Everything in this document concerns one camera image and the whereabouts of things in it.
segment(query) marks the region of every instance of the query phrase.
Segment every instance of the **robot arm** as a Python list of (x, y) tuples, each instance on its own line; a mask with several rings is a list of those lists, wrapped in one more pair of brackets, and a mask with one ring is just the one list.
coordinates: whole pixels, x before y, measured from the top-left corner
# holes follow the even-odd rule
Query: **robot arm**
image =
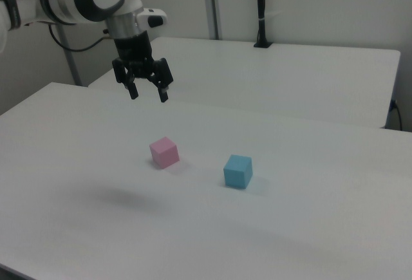
[(119, 58), (113, 69), (116, 80), (137, 98), (135, 78), (151, 81), (162, 102), (173, 81), (165, 59), (155, 61), (147, 31), (167, 22), (161, 10), (143, 7), (141, 0), (0, 0), (0, 52), (4, 48), (7, 30), (43, 21), (55, 24), (95, 23), (105, 21), (114, 39)]

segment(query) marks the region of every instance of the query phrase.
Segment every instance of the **table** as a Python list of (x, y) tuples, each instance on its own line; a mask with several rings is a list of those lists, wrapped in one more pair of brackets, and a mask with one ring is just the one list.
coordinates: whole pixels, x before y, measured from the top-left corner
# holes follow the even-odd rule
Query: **table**
[[(173, 39), (152, 42), (175, 81), (169, 97), (288, 117), (384, 127), (400, 53), (393, 50)], [(137, 81), (141, 97), (158, 97)], [(90, 88), (119, 91), (113, 70)]]
[[(161, 170), (167, 135), (181, 161)], [(0, 116), (0, 263), (35, 279), (409, 279), (410, 133), (50, 84)], [(251, 156), (248, 189), (223, 184)]]

